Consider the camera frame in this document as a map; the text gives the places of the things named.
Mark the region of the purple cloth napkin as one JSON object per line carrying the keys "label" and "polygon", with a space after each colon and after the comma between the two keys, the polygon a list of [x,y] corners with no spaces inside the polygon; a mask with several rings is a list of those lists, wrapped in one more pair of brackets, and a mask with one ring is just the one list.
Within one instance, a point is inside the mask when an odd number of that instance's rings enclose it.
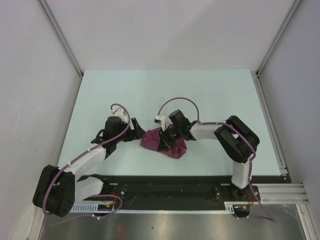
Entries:
{"label": "purple cloth napkin", "polygon": [[160,130],[162,130],[161,127],[146,131],[141,138],[140,145],[147,150],[164,154],[169,158],[180,159],[188,149],[185,140],[183,138],[179,138],[168,149],[158,150],[160,144]]}

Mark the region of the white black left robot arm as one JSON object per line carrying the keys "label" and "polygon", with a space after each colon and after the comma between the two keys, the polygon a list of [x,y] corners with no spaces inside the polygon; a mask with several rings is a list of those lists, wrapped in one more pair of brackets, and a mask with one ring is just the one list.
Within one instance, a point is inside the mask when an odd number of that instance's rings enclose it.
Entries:
{"label": "white black left robot arm", "polygon": [[66,216],[76,202],[96,196],[105,200],[110,196],[108,177],[83,175],[96,164],[108,158],[120,142],[140,140],[145,131],[136,118],[124,123],[118,116],[107,118],[104,128],[90,142],[90,147],[64,167],[47,165],[38,180],[32,203],[46,214]]}

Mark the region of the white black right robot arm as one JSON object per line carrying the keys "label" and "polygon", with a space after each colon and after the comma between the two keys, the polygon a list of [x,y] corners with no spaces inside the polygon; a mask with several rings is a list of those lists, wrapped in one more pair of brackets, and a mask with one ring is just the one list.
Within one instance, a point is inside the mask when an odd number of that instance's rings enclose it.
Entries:
{"label": "white black right robot arm", "polygon": [[223,122],[189,121],[179,109],[169,116],[157,115],[159,151],[167,151],[180,139],[185,141],[217,140],[233,161],[230,194],[242,201],[252,184],[252,160],[260,144],[259,137],[237,116]]}

